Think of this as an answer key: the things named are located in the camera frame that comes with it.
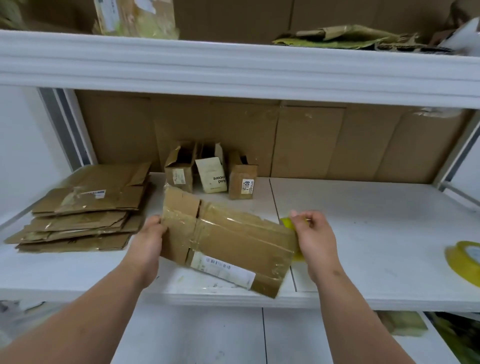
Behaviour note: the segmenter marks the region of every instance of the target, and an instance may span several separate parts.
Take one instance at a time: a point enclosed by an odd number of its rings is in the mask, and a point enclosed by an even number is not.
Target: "yellow tape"
[[[462,241],[445,249],[445,258],[453,271],[480,287],[480,244]]]
[[[280,221],[283,223],[283,226],[285,226],[286,228],[295,230],[295,226],[293,225],[293,222],[292,220],[290,220],[290,218],[281,218]],[[295,262],[305,261],[305,258],[303,257],[303,254],[301,253],[300,249],[293,256],[293,261]]]

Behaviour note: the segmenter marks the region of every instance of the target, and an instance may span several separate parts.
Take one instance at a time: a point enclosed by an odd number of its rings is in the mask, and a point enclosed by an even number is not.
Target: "upper shelf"
[[[480,58],[0,30],[0,84],[480,109]]]

